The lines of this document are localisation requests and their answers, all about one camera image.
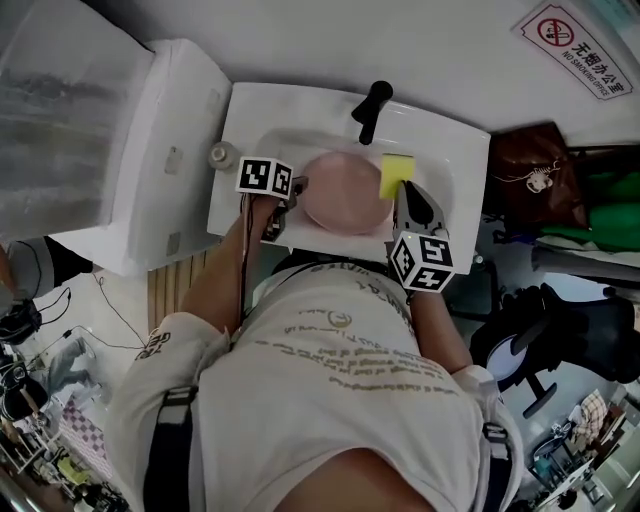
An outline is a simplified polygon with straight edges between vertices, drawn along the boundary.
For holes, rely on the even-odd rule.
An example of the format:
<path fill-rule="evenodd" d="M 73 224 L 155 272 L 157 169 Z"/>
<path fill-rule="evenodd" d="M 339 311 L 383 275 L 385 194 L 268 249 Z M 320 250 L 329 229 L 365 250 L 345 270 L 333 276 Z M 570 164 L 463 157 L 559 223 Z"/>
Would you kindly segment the red-bordered white wall sign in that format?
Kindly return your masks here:
<path fill-rule="evenodd" d="M 561 65 L 597 100 L 634 92 L 613 54 L 561 0 L 543 0 L 513 26 L 512 33 Z"/>

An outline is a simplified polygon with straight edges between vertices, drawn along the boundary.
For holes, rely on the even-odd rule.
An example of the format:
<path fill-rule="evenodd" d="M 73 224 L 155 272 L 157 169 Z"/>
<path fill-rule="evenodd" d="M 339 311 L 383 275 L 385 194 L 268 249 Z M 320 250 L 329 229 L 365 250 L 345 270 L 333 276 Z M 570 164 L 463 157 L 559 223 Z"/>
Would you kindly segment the person's white printed t-shirt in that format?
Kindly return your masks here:
<path fill-rule="evenodd" d="M 491 374 L 419 353 L 400 287 L 347 263 L 281 272 L 237 339 L 164 318 L 109 408 L 105 445 L 134 512 L 274 512 L 331 458 L 369 449 L 436 512 L 482 512 L 524 471 Z"/>

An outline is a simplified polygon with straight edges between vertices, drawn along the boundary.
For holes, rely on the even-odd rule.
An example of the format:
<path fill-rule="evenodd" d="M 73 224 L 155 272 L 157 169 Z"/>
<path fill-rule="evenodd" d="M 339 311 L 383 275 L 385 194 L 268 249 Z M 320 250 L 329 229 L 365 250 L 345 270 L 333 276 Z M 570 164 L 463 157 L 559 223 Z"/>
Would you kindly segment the white sink basin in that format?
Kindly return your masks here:
<path fill-rule="evenodd" d="M 490 135 L 445 116 L 388 102 L 381 110 L 371 145 L 358 142 L 361 124 L 351 117 L 363 95 L 285 84 L 236 83 L 222 141 L 240 156 L 275 158 L 293 167 L 294 176 L 325 153 L 358 154 L 381 168 L 384 154 L 414 157 L 411 181 L 422 187 L 444 213 L 457 274 L 468 274 L 475 254 L 486 179 Z M 237 164 L 215 171 L 207 231 L 224 235 L 240 213 L 235 191 Z M 391 214 L 362 236 L 341 236 L 313 222 L 298 206 L 286 215 L 282 234 L 269 242 L 361 260 L 386 262 L 392 240 Z"/>

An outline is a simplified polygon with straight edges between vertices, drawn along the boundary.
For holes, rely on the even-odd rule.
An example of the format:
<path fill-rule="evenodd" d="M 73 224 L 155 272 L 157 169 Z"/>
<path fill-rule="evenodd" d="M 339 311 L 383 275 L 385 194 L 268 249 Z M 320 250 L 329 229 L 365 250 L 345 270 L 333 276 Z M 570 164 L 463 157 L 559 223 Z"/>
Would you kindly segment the person's left forearm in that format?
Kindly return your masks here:
<path fill-rule="evenodd" d="M 219 332 L 234 333 L 241 325 L 243 290 L 256 260 L 262 233 L 278 206 L 270 196 L 252 196 L 226 233 L 204 270 L 184 296 L 180 310 Z"/>

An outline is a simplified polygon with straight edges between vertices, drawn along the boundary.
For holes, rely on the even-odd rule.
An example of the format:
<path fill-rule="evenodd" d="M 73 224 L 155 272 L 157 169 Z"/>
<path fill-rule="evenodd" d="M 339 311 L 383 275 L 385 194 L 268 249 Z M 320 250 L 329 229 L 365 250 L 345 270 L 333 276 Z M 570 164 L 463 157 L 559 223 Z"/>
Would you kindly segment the pink large plate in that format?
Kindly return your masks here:
<path fill-rule="evenodd" d="M 308 179 L 300 200 L 305 214 L 338 235 L 364 235 L 390 215 L 393 201 L 379 196 L 381 171 L 369 160 L 344 152 L 311 160 L 302 175 Z"/>

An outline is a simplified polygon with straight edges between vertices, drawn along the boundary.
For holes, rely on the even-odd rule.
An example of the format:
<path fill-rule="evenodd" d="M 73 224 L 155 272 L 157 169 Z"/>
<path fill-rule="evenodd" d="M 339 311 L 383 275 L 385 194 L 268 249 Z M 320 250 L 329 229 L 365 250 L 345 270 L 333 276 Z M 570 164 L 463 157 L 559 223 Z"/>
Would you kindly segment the green cloth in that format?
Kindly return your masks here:
<path fill-rule="evenodd" d="M 581 186 L 589 227 L 551 225 L 541 233 L 609 252 L 640 252 L 640 171 L 588 175 Z"/>

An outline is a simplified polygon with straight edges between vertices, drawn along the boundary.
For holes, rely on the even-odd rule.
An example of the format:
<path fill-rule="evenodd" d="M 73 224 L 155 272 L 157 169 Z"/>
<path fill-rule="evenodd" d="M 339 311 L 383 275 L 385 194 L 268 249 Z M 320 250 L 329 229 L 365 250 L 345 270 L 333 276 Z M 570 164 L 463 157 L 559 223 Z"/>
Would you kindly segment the purple checkered cloth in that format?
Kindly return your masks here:
<path fill-rule="evenodd" d="M 84 414 L 74 395 L 71 395 L 64 405 L 59 431 L 71 448 L 97 474 L 106 480 L 113 478 L 113 469 L 106 454 L 104 433 Z"/>

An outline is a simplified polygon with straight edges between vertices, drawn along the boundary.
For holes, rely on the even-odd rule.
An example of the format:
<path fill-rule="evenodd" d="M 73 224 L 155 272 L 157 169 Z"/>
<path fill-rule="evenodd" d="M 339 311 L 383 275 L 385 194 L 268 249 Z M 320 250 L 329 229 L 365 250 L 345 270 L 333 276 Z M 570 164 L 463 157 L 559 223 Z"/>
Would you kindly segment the yellow sponge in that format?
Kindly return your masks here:
<path fill-rule="evenodd" d="M 379 198 L 394 200 L 402 182 L 411 181 L 415 172 L 415 158 L 385 153 L 381 158 Z"/>

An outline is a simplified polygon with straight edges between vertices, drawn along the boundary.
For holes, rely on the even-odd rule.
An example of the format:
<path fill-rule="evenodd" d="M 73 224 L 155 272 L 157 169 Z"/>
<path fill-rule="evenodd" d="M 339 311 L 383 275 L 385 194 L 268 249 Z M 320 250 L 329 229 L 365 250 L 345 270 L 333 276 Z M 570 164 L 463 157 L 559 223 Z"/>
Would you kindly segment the person's right forearm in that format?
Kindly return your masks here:
<path fill-rule="evenodd" d="M 409 301 L 420 354 L 454 374 L 473 364 L 440 294 L 416 292 Z"/>

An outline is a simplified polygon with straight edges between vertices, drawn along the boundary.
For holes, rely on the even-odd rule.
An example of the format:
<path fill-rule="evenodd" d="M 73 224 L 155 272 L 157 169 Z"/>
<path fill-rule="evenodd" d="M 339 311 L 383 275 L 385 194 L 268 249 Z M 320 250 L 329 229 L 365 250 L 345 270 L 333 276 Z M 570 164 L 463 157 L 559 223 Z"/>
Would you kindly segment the translucent soap bottle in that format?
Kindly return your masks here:
<path fill-rule="evenodd" d="M 219 141 L 212 145 L 208 162 L 216 171 L 228 171 L 233 169 L 238 161 L 238 151 L 235 146 L 227 141 Z"/>

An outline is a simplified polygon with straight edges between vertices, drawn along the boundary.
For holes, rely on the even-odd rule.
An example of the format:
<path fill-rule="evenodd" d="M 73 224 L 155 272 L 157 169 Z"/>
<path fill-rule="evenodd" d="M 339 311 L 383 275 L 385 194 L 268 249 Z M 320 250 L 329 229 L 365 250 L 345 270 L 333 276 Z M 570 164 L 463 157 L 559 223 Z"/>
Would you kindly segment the black faucet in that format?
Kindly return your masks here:
<path fill-rule="evenodd" d="M 351 117 L 361 125 L 358 141 L 363 146 L 373 142 L 379 114 L 393 97 L 394 89 L 389 82 L 374 82 L 366 97 L 353 109 Z"/>

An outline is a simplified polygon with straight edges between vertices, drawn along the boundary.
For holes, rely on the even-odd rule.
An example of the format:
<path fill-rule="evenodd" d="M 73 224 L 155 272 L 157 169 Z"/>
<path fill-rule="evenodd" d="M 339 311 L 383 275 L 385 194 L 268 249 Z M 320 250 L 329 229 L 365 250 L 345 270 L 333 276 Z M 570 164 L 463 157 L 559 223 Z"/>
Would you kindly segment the frosted glass panel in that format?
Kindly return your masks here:
<path fill-rule="evenodd" d="M 110 222 L 154 55 L 82 0 L 0 0 L 0 240 Z"/>

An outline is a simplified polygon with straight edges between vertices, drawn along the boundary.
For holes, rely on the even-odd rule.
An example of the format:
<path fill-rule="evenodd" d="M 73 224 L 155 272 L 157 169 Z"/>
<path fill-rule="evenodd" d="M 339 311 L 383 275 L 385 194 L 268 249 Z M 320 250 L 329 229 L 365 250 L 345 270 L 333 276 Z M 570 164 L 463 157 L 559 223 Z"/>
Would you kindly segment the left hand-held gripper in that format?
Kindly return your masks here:
<path fill-rule="evenodd" d="M 298 204 L 298 197 L 308 187 L 307 176 L 294 179 L 291 166 L 275 158 L 243 156 L 240 158 L 235 191 L 241 194 L 270 196 L 279 200 L 262 235 L 265 242 L 275 242 L 284 230 L 287 211 Z"/>

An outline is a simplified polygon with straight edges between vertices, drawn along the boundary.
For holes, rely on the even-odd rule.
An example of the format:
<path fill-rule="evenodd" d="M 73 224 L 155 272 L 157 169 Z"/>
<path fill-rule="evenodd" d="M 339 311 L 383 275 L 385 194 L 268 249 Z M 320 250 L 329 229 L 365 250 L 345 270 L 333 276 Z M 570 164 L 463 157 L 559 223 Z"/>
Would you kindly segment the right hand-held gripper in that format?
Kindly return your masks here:
<path fill-rule="evenodd" d="M 393 240 L 386 244 L 389 277 L 406 291 L 442 292 L 454 265 L 441 207 L 413 181 L 401 181 L 393 222 Z M 412 223 L 427 234 L 410 231 Z"/>

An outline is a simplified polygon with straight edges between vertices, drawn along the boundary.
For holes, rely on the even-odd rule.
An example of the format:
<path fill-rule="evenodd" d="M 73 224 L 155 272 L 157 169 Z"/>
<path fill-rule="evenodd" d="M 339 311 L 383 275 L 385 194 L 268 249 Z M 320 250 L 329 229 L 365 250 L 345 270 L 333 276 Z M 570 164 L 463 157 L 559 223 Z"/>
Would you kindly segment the black office chair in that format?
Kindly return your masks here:
<path fill-rule="evenodd" d="M 535 401 L 523 411 L 526 419 L 557 391 L 555 383 L 542 386 L 542 370 L 569 363 L 609 382 L 640 378 L 640 332 L 634 305 L 625 298 L 571 302 L 542 284 L 505 296 L 485 319 L 471 337 L 473 361 L 493 375 L 501 391 L 529 384 Z"/>

